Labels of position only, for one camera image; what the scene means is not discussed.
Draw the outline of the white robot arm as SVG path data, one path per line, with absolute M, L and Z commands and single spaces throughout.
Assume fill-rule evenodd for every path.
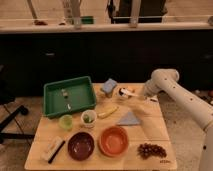
M 156 69 L 137 93 L 139 99 L 146 99 L 166 92 L 176 103 L 185 108 L 191 118 L 205 132 L 199 171 L 213 171 L 213 106 L 203 101 L 178 84 L 176 69 Z

